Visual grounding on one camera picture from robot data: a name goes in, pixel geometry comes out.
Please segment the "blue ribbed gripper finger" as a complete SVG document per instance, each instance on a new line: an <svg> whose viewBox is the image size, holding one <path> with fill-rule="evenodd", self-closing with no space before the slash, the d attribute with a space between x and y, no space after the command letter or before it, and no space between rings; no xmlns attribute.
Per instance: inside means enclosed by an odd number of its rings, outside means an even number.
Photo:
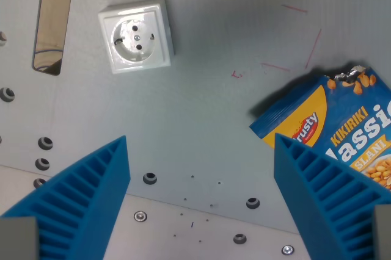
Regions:
<svg viewBox="0 0 391 260"><path fill-rule="evenodd" d="M373 211L390 202L390 191L281 134L274 179L311 259L375 258Z"/></svg>
<svg viewBox="0 0 391 260"><path fill-rule="evenodd" d="M103 259L130 183L126 137L59 172L1 216L33 217L41 259Z"/></svg>

